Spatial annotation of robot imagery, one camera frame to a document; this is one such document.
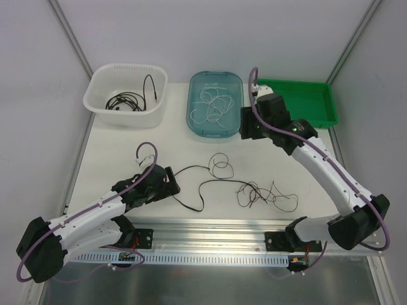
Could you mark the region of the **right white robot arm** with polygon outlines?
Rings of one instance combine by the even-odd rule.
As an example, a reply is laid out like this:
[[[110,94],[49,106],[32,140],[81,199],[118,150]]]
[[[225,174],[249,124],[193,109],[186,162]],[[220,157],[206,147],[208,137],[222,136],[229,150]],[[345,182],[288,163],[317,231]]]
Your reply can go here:
[[[276,93],[250,94],[250,105],[241,109],[242,139],[269,138],[314,177],[335,204],[329,217],[300,217],[284,232],[287,251],[299,251],[308,241],[333,241],[345,250],[358,245],[385,251],[390,234],[383,219],[389,200],[362,187],[327,151],[317,131],[305,119],[293,120]]]

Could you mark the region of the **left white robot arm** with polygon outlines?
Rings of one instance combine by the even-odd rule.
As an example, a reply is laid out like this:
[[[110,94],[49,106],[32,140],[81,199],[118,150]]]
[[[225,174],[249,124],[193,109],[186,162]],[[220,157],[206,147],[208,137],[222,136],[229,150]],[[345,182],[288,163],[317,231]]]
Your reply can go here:
[[[69,261],[96,248],[132,248],[142,239],[125,213],[180,191],[171,167],[148,166],[76,213],[52,220],[37,217],[17,246],[18,270],[26,269],[30,280],[42,283]]]

